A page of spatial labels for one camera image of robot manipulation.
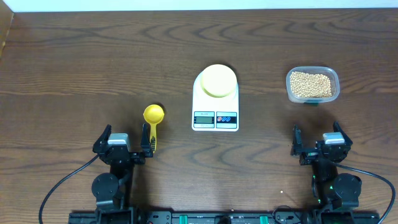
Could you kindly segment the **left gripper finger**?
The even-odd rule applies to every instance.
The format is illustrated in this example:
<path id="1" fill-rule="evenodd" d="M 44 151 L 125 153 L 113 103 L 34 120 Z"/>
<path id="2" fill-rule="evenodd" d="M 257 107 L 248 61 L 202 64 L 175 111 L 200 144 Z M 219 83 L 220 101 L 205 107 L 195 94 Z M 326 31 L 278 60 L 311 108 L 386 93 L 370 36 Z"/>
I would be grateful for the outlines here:
<path id="1" fill-rule="evenodd" d="M 141 148 L 145 157 L 153 157 L 153 149 L 149 141 L 148 126 L 146 123 L 142 125 Z"/>
<path id="2" fill-rule="evenodd" d="M 103 133 L 100 135 L 100 137 L 95 141 L 93 145 L 93 152 L 94 153 L 105 153 L 108 149 L 108 139 L 111 135 L 111 125 L 108 124 Z"/>

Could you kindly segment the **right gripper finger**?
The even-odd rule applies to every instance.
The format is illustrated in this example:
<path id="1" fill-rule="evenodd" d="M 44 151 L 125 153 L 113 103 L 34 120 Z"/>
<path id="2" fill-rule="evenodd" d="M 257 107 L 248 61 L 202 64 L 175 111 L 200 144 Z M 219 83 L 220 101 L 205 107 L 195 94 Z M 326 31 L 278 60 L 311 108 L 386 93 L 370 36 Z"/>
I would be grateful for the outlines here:
<path id="1" fill-rule="evenodd" d="M 342 130 L 341 126 L 337 121 L 333 123 L 333 130 L 336 133 L 340 133 L 345 140 L 345 145 L 351 146 L 353 144 L 352 140 L 348 137 L 348 135 Z"/>
<path id="2" fill-rule="evenodd" d="M 293 128 L 293 141 L 292 141 L 292 147 L 290 151 L 291 156 L 298 156 L 302 153 L 303 151 L 303 142 L 301 138 L 301 130 L 298 128 L 298 126 L 295 124 Z"/>

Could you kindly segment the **yellow measuring scoop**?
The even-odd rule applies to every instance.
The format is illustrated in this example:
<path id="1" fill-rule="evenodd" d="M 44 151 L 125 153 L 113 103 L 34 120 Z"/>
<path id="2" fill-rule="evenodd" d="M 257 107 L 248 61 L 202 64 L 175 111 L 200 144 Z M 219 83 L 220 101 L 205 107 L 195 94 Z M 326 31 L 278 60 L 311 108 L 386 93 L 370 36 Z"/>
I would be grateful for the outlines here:
<path id="1" fill-rule="evenodd" d="M 150 126 L 150 145 L 153 152 L 157 149 L 157 125 L 160 124 L 165 116 L 164 110 L 159 105 L 149 105 L 143 113 L 145 121 Z"/>

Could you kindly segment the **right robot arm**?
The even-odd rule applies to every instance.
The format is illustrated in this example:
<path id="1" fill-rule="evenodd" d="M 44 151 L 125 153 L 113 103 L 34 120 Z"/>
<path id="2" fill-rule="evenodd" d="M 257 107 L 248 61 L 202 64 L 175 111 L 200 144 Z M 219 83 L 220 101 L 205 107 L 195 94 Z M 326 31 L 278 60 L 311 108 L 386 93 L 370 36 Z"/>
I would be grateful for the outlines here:
<path id="1" fill-rule="evenodd" d="M 359 206 L 361 179 L 337 171 L 337 166 L 346 159 L 352 144 L 352 140 L 336 121 L 333 123 L 333 132 L 323 134 L 323 139 L 317 141 L 314 147 L 305 147 L 301 130 L 298 126 L 293 128 L 290 154 L 299 156 L 301 166 L 312 167 L 313 194 L 323 207 L 340 210 Z"/>

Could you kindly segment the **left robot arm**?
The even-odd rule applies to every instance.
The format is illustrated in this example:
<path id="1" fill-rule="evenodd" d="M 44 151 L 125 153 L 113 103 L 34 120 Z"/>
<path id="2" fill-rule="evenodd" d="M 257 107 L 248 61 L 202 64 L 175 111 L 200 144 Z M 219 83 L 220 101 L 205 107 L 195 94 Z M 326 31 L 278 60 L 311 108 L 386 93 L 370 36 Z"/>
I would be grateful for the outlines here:
<path id="1" fill-rule="evenodd" d="M 91 186 L 98 211 L 124 210 L 129 205 L 134 166 L 144 165 L 146 159 L 154 155 L 146 124 L 142 126 L 141 148 L 139 152 L 132 152 L 128 134 L 113 133 L 111 125 L 107 125 L 95 141 L 93 152 L 110 166 L 109 172 L 97 176 Z"/>

